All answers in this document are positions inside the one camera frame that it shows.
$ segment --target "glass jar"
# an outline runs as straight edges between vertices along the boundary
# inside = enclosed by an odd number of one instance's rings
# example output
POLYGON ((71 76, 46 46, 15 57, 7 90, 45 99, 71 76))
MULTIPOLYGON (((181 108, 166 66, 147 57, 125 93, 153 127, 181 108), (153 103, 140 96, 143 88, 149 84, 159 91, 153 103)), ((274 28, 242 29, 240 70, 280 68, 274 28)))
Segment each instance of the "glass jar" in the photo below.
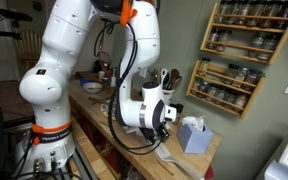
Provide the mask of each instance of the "glass jar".
MULTIPOLYGON (((265 37, 266 37, 266 33, 265 32, 257 32, 255 37, 252 39, 251 47, 261 48, 263 43, 264 43, 265 37)), ((251 58, 255 58, 257 53, 258 53, 258 51, 249 50, 248 51, 248 56, 251 57, 251 58)))
MULTIPOLYGON (((248 74, 246 75, 244 82, 250 83, 250 84, 257 84, 258 80, 262 76, 263 72, 256 70, 256 69, 250 69, 248 74)), ((242 84, 241 86, 242 89, 246 91, 253 90, 254 87, 249 86, 247 84, 242 84)))
MULTIPOLYGON (((226 69, 224 75, 227 76, 227 77, 229 77, 229 78, 235 78, 236 73, 237 73, 237 71, 238 71, 239 68, 240 68, 240 67, 239 67, 238 65, 229 64, 229 65, 228 65, 228 68, 226 69)), ((229 85, 232 84, 232 82, 233 82, 233 80, 231 80, 231 79, 224 79, 224 80, 223 80, 223 83, 229 84, 229 85)))
MULTIPOLYGON (((238 15, 246 16, 250 13, 252 8, 252 5, 248 1, 244 1, 241 3, 241 8, 239 9, 238 15)), ((246 18, 245 17, 239 17, 235 21, 235 24, 237 25, 244 25, 246 23, 246 18)))
MULTIPOLYGON (((209 40, 209 41, 214 41, 214 42, 216 42, 216 41, 218 41, 219 37, 220 37, 220 30, 218 30, 218 29, 212 29, 211 34, 210 34, 210 37, 208 38, 208 40, 209 40)), ((206 45, 206 48, 207 48, 207 49, 215 49, 215 48, 216 48, 216 44, 214 44, 214 43, 208 43, 208 44, 206 45)))
MULTIPOLYGON (((237 15, 238 12, 240 11, 241 5, 242 3, 245 2, 244 0, 241 1, 233 1, 232 2, 232 11, 231 11, 231 15, 237 15)), ((236 17, 227 17, 225 18, 225 23, 226 24, 234 24, 236 21, 236 17)))
MULTIPOLYGON (((236 100, 237 97, 237 91, 233 90, 233 89, 229 89, 227 90, 227 93, 224 97, 224 101, 233 104, 236 100)), ((232 109, 232 106, 227 104, 227 103, 222 103, 222 106, 227 108, 227 109, 232 109)))
POLYGON ((242 85, 242 82, 241 81, 244 81, 246 75, 248 73, 248 69, 243 67, 243 68, 240 68, 237 73, 236 73, 236 76, 234 79, 238 80, 238 81, 233 81, 232 83, 232 86, 235 86, 235 87, 241 87, 242 85))
POLYGON ((205 96, 204 97, 205 100, 212 101, 213 100, 212 96, 215 95, 216 91, 217 91, 217 85, 213 83, 209 84, 206 92, 209 96, 205 96))
MULTIPOLYGON (((207 81, 203 81, 203 83, 200 85, 199 87, 199 91, 206 93, 207 92, 207 88, 208 88, 208 82, 207 81)), ((203 98, 204 95, 201 93, 196 93, 196 96, 199 98, 203 98)))
MULTIPOLYGON (((279 40, 280 40, 279 36, 276 36, 276 35, 267 36, 264 40, 264 43, 261 49, 274 50, 279 40)), ((272 56, 272 53, 269 53, 269 52, 259 52, 257 54, 257 58, 262 61, 268 61, 271 58, 271 56, 272 56)))
MULTIPOLYGON (((276 16, 278 10, 280 9, 281 1, 269 1, 267 2, 267 7, 265 8, 262 16, 273 17, 276 16)), ((269 28, 272 25, 273 20, 262 19, 258 26, 260 28, 269 28)))
MULTIPOLYGON (((248 101, 248 97, 245 93, 239 93, 236 97, 236 100, 234 101, 234 105, 240 108, 244 108, 246 103, 248 101)), ((233 108, 233 111, 240 112, 241 110, 238 108, 233 108)))
MULTIPOLYGON (((200 78, 200 77, 196 78, 196 79, 195 79, 195 82, 194 82, 194 84, 193 84, 193 89, 194 89, 194 90, 198 90, 199 87, 200 87, 200 85, 201 85, 202 83, 203 83, 203 79, 202 79, 202 78, 200 78)), ((192 90, 191 93, 192 93, 193 95, 196 95, 196 91, 194 91, 194 90, 192 90)))
MULTIPOLYGON (((218 42, 222 42, 222 43, 227 42, 230 39, 231 34, 232 34, 232 31, 230 30, 221 31, 218 42)), ((224 50, 225 50, 225 45, 217 44, 216 51, 223 52, 224 50)))
MULTIPOLYGON (((249 14, 250 16, 261 16, 266 6, 266 4, 263 1, 252 1, 251 5, 252 5, 252 10, 249 14)), ((250 18, 247 20, 246 26, 256 27, 258 22, 259 22, 259 19, 250 18)))
MULTIPOLYGON (((231 6, 232 4, 228 0, 222 0, 220 2, 220 6, 218 7, 217 14, 230 14, 231 13, 231 6)), ((224 23, 224 17, 223 16, 216 16, 214 18, 215 23, 224 23)))
POLYGON ((205 76, 208 66, 210 65, 211 59, 210 58, 202 58, 201 64, 199 69, 202 71, 198 71, 197 74, 201 76, 205 76))
MULTIPOLYGON (((288 18, 288 1, 284 1, 281 10, 277 13, 278 17, 288 18)), ((288 21, 278 20, 273 23, 273 28, 286 29, 288 21)))
POLYGON ((221 100, 224 99, 224 97, 226 96, 226 88, 223 86, 219 86, 218 89, 216 90, 216 93, 214 94, 214 96, 217 99, 214 99, 213 102, 215 104, 221 104, 221 101, 219 101, 218 99, 221 99, 221 100))

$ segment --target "tissue box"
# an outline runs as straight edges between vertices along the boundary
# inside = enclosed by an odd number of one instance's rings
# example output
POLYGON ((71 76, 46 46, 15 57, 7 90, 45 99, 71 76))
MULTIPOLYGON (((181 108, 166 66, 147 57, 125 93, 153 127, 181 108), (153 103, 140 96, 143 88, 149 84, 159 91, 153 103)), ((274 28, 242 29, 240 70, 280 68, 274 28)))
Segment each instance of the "tissue box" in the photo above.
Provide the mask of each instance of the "tissue box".
POLYGON ((191 124, 184 124, 180 127, 177 138, 184 153, 205 153, 213 132, 204 124, 204 131, 197 131, 191 124))

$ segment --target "wooden countertop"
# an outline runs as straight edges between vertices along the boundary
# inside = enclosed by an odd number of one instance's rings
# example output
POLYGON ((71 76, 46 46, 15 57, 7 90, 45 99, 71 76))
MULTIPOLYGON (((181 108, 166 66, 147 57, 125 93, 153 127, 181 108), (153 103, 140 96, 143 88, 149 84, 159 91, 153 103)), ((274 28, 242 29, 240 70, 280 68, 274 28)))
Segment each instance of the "wooden countertop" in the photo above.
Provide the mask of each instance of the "wooden countertop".
MULTIPOLYGON (((87 161, 90 163, 98 179, 115 179, 111 171, 107 168, 106 164, 102 160, 101 156, 96 151, 93 144, 89 141, 84 131, 78 124, 78 122, 73 119, 73 137, 75 143, 78 143, 84 152, 87 161)), ((74 174, 78 174, 73 160, 70 160, 70 165, 74 174)))
MULTIPOLYGON (((69 85, 70 103, 77 108, 89 121, 127 158, 133 166, 142 173, 147 179, 191 179, 185 172, 175 164, 162 161, 155 152, 147 155, 134 155, 123 149, 113 139, 108 127, 107 118, 100 112, 100 104, 88 100, 88 97, 107 98, 110 96, 110 89, 105 88, 98 94, 87 94, 80 86, 78 80, 71 81, 69 85)), ((185 154, 177 140, 176 132, 178 126, 170 125, 168 130, 171 137, 164 143, 172 156, 195 170, 201 175, 205 175, 222 137, 214 133, 209 147, 205 154, 185 154)), ((114 130, 121 141, 128 147, 139 147, 146 145, 146 141, 141 136, 127 134, 125 130, 113 122, 114 130)), ((149 149, 142 149, 138 152, 146 152, 149 149)))

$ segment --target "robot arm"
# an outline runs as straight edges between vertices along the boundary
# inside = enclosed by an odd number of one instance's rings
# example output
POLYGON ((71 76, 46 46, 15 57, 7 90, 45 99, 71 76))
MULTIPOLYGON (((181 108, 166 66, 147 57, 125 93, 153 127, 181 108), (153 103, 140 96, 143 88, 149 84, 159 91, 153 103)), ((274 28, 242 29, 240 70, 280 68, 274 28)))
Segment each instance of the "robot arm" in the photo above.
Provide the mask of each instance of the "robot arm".
MULTIPOLYGON (((120 14, 125 7, 131 7, 128 0, 56 1, 43 35, 41 57, 20 84, 20 93, 32 104, 35 113, 32 147, 26 148, 32 141, 28 136, 16 149, 15 159, 27 155, 22 172, 32 171, 36 160, 43 161, 44 171, 52 170, 51 164, 63 167, 73 154, 75 145, 70 133, 67 92, 72 70, 92 23, 99 18, 117 21, 125 15, 120 14)), ((133 1, 132 8, 137 14, 133 13, 135 16, 130 20, 126 18, 127 24, 124 18, 126 51, 119 69, 116 117, 122 126, 154 129, 165 119, 174 120, 176 110, 164 105, 162 87, 158 83, 144 84, 143 102, 130 98, 132 76, 152 65, 160 50, 155 9, 144 1, 133 1)))

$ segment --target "wooden shelf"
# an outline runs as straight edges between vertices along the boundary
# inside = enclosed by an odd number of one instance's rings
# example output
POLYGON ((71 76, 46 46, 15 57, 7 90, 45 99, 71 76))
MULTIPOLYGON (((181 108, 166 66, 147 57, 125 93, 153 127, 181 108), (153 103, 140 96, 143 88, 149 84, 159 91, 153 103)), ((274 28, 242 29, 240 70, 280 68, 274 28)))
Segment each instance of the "wooden shelf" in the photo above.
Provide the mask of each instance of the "wooden shelf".
POLYGON ((205 34, 204 34, 204 38, 201 44, 200 49, 202 51, 207 51, 207 52, 211 52, 211 53, 216 53, 216 54, 221 54, 221 55, 225 55, 225 56, 230 56, 230 57, 235 57, 235 58, 239 58, 239 59, 243 59, 243 60, 249 60, 249 61, 254 61, 254 62, 259 62, 259 63, 264 63, 264 64, 273 64, 279 54, 279 52, 281 51, 281 49, 283 48, 285 41, 288 38, 288 26, 287 28, 284 29, 274 29, 274 28, 259 28, 259 27, 248 27, 248 26, 244 26, 244 25, 235 25, 235 24, 221 24, 221 23, 214 23, 214 17, 216 16, 222 16, 222 17, 244 17, 244 18, 255 18, 255 19, 270 19, 270 20, 283 20, 283 21, 288 21, 288 18, 283 18, 283 17, 267 17, 267 16, 242 16, 242 15, 223 15, 223 14, 216 14, 217 9, 218 9, 218 4, 215 3, 213 10, 212 10, 212 14, 211 17, 209 19, 205 34), (226 43, 220 43, 220 42, 212 42, 214 44, 221 44, 221 45, 225 45, 228 46, 230 48, 236 48, 236 49, 244 49, 244 50, 256 50, 256 51, 261 51, 261 52, 268 52, 268 53, 272 53, 270 59, 268 61, 261 61, 258 60, 257 58, 250 58, 246 55, 241 55, 241 54, 234 54, 234 53, 229 53, 229 52, 218 52, 216 50, 212 50, 212 49, 207 49, 206 45, 210 42, 208 41, 211 31, 212 29, 216 29, 216 28, 220 28, 220 29, 230 29, 232 31, 248 31, 248 32, 257 32, 257 31, 264 31, 267 33, 271 33, 271 34, 280 34, 281 35, 281 39, 278 43, 278 45, 276 46, 274 51, 266 51, 263 49, 257 49, 257 48, 252 48, 250 46, 245 46, 245 45, 240 45, 240 44, 233 44, 230 42, 226 42, 226 43))
POLYGON ((190 79, 190 83, 189 83, 189 86, 187 88, 187 92, 186 92, 186 96, 190 96, 190 97, 194 97, 195 99, 198 99, 202 102, 205 102, 207 104, 210 104, 210 105, 213 105, 225 112, 228 112, 232 115, 235 115, 235 116, 238 116, 240 119, 244 119, 245 116, 247 115, 247 112, 249 111, 251 105, 252 105, 252 102, 254 101, 260 87, 262 86, 263 82, 264 82, 264 77, 261 77, 258 81, 258 83, 256 85, 254 84, 250 84, 250 83, 246 83, 244 81, 239 81, 239 80, 236 80, 234 78, 229 78, 227 76, 224 75, 224 73, 226 72, 227 68, 224 68, 224 67, 221 67, 221 66, 217 66, 217 65, 214 65, 214 64, 210 64, 209 67, 208 67, 208 70, 207 71, 203 71, 206 73, 205 76, 201 76, 198 74, 198 72, 202 71, 199 69, 200 67, 200 61, 197 60, 196 63, 195 63, 195 67, 194 67, 194 70, 193 70, 193 73, 192 73, 192 76, 191 76, 191 79, 190 79), (200 78, 203 78, 204 81, 207 81, 207 82, 210 82, 210 83, 215 83, 217 85, 220 85, 220 86, 224 86, 228 89, 233 89, 233 90, 236 90, 238 92, 241 92, 241 93, 246 93, 248 94, 249 96, 249 99, 245 105, 244 108, 240 108, 234 104, 231 104, 227 101, 224 101, 224 100, 221 100, 221 99, 218 99, 214 96, 211 96, 205 92, 202 92, 202 91, 199 91, 198 89, 194 89, 194 83, 195 83, 195 79, 197 77, 200 77, 200 78), (234 81, 237 81, 237 82, 240 82, 242 84, 246 84, 250 87, 253 87, 253 90, 252 91, 246 91, 242 88, 238 88, 238 87, 235 87, 235 86, 232 86, 232 85, 229 85, 229 84, 225 84, 222 82, 223 79, 229 79, 229 80, 234 80, 234 81), (208 101, 204 98, 201 98, 201 97, 198 97, 196 96, 195 94, 202 94, 204 97, 211 97, 212 99, 220 102, 220 104, 216 104, 214 103, 213 101, 208 101), (226 104, 226 105, 229 105, 231 106, 233 109, 237 109, 239 112, 236 112, 236 111, 233 111, 231 109, 228 109, 228 108, 225 108, 222 106, 222 104, 226 104))

